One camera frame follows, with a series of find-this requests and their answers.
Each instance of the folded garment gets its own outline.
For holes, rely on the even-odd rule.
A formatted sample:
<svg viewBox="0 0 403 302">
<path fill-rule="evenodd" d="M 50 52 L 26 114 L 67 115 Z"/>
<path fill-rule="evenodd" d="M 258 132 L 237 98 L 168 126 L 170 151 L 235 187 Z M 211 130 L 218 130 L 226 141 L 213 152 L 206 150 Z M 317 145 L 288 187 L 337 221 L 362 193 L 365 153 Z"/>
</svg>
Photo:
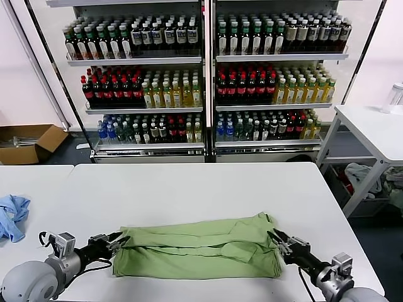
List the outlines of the folded garment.
<svg viewBox="0 0 403 302">
<path fill-rule="evenodd" d="M 148 228 L 121 227 L 130 240 L 113 263 L 116 276 L 163 279 L 279 277 L 280 255 L 265 213 L 254 217 Z"/>
<path fill-rule="evenodd" d="M 25 237 L 15 223 L 26 219 L 29 204 L 29 199 L 20 196 L 0 198 L 0 238 L 8 237 L 12 242 L 17 242 Z"/>
</svg>

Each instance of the cable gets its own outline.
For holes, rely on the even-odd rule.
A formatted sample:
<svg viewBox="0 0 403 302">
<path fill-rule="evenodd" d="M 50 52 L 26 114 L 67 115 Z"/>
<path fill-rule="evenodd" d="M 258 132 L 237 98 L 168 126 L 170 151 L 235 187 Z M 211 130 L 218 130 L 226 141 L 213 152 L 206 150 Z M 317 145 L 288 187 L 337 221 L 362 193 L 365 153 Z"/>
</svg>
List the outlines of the cable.
<svg viewBox="0 0 403 302">
<path fill-rule="evenodd" d="M 94 262 L 107 263 L 108 265 L 107 265 L 107 266 L 101 266 L 101 267 L 94 267 L 94 268 L 92 268 L 92 269 L 86 269 L 85 271 L 79 272 L 77 275 L 75 275 L 75 276 L 70 280 L 69 283 L 67 283 L 67 284 L 64 286 L 64 288 L 65 288 L 65 289 L 68 288 L 68 287 L 70 286 L 70 284 L 71 284 L 74 280 L 76 280 L 76 278 L 78 278 L 79 276 L 85 274 L 86 272 L 98 271 L 98 270 L 100 270 L 100 269 L 107 269 L 107 268 L 109 268 L 109 267 L 112 266 L 112 262 L 110 262 L 109 260 L 105 260 L 105 259 L 97 259 L 97 260 L 95 260 Z"/>
<path fill-rule="evenodd" d="M 309 287 L 308 287 L 307 281 L 305 281 L 305 278 L 304 278 L 303 275 L 302 275 L 301 267 L 298 267 L 298 273 L 300 274 L 302 283 L 304 284 L 305 289 L 307 290 L 307 292 L 308 292 L 308 294 L 309 294 L 309 296 L 310 296 L 310 299 L 312 300 L 312 302 L 316 302 L 314 296 L 313 296 L 312 293 L 310 292 L 310 289 L 309 289 Z"/>
</svg>

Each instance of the white wall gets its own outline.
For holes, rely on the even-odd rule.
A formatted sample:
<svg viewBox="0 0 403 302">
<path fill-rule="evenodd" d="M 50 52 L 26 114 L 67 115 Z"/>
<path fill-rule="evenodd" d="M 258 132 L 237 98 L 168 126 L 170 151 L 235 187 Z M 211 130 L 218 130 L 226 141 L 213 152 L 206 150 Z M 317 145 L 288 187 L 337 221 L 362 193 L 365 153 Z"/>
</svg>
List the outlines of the white wall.
<svg viewBox="0 0 403 302">
<path fill-rule="evenodd" d="M 59 117 L 13 28 L 0 5 L 0 126 L 50 123 L 62 126 Z"/>
<path fill-rule="evenodd" d="M 403 1 L 388 0 L 346 104 L 382 105 L 393 83 L 403 82 Z"/>
</svg>

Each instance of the white shelf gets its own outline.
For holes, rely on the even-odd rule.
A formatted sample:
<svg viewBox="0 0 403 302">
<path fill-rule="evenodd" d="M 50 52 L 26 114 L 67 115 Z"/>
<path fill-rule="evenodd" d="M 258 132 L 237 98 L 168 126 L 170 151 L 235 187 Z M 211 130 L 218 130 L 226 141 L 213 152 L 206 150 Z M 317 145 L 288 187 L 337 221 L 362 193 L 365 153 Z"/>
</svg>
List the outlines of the white shelf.
<svg viewBox="0 0 403 302">
<path fill-rule="evenodd" d="M 202 57 L 164 57 L 164 58 L 134 58 L 106 60 L 68 60 L 72 67 L 107 66 L 107 65 L 158 65 L 158 64 L 197 64 Z"/>
<path fill-rule="evenodd" d="M 86 105 L 88 115 L 132 115 L 144 113 L 190 113 L 202 112 L 202 107 L 184 107 L 184 108 L 133 108 L 133 109 L 91 109 L 89 104 Z"/>
<path fill-rule="evenodd" d="M 46 4 L 51 8 L 65 8 L 70 6 L 183 3 L 183 2 L 198 2 L 198 0 L 47 0 Z"/>
<path fill-rule="evenodd" d="M 216 142 L 216 148 L 274 148 L 318 146 L 321 140 L 259 140 L 240 142 Z"/>
<path fill-rule="evenodd" d="M 218 55 L 217 62 L 345 60 L 346 53 L 285 53 L 283 55 Z"/>
<path fill-rule="evenodd" d="M 245 105 L 245 106 L 216 106 L 215 110 L 220 111 L 258 111 L 258 110 L 283 110 L 283 109 L 311 109 L 330 108 L 332 103 L 313 104 L 273 104 L 273 105 Z"/>
</svg>

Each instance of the gray floor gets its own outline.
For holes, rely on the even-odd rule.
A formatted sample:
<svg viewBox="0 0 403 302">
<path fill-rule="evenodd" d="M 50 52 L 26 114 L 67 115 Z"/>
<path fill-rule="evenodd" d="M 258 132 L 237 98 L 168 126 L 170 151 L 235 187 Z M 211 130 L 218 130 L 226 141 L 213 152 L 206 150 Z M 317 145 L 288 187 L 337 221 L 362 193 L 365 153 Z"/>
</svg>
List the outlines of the gray floor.
<svg viewBox="0 0 403 302">
<path fill-rule="evenodd" d="M 86 143 L 76 135 L 69 137 L 46 164 L 91 163 L 89 149 L 76 150 Z M 339 132 L 331 148 L 332 156 L 370 155 L 350 132 Z M 367 254 L 390 302 L 403 301 L 403 218 L 400 211 L 388 206 L 372 218 L 349 219 L 352 229 Z"/>
</svg>

